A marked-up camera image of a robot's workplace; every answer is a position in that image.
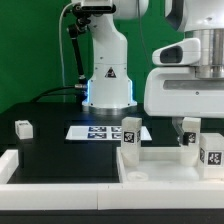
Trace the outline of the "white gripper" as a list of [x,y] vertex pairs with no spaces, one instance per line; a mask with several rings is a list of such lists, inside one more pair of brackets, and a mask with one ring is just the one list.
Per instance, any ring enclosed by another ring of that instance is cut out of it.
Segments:
[[177,140],[187,145],[181,117],[224,118],[224,80],[196,76],[201,59],[198,38],[157,49],[152,59],[156,68],[146,81],[144,110],[149,116],[173,117]]

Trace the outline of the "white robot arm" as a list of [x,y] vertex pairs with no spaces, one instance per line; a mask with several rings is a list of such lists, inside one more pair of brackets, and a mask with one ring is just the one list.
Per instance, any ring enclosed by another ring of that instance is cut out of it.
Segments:
[[[145,15],[149,0],[71,0],[78,33],[91,32],[93,74],[82,108],[116,114],[137,107],[128,64],[139,53],[114,22]],[[164,18],[184,39],[153,52],[144,109],[150,116],[224,118],[224,0],[164,0]]]

